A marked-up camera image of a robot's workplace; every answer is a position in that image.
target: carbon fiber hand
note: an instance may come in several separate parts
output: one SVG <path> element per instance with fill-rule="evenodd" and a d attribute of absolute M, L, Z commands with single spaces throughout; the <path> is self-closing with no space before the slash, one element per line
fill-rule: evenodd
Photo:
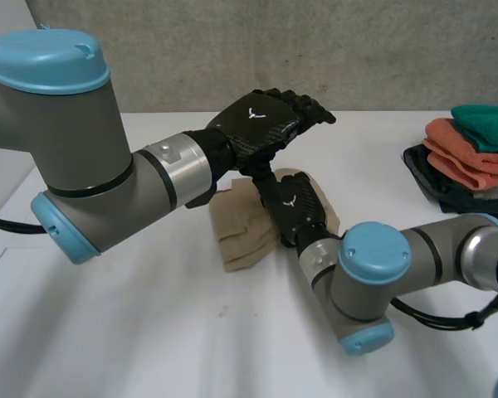
<path fill-rule="evenodd" d="M 223 110 L 207 126 L 221 131 L 234 151 L 235 168 L 255 177 L 297 135 L 335 117 L 308 95 L 291 90 L 254 90 Z"/>

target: gray robot arm segment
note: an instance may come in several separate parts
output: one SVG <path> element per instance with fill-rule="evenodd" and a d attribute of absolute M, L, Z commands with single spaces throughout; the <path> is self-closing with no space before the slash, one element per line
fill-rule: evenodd
<path fill-rule="evenodd" d="M 373 224 L 383 231 L 383 226 Z M 354 251 L 347 235 L 343 240 L 316 240 L 300 253 L 300 267 L 315 297 L 335 336 L 352 355 L 371 352 L 393 338 L 385 312 L 401 294 L 453 280 L 498 292 L 498 221 L 486 215 L 464 215 L 398 233 L 408 243 L 410 261 L 403 274 L 387 283 L 378 283 L 376 274 L 376 267 L 387 258 L 383 247 L 377 254 L 369 253 L 369 260 L 375 259 L 368 264 L 374 267 L 371 279 L 360 272 L 361 264 L 355 264 L 356 274 L 351 273 L 350 264 L 344 265 L 346 252 Z M 361 256 L 362 245 L 356 242 L 355 247 L 354 255 Z"/>

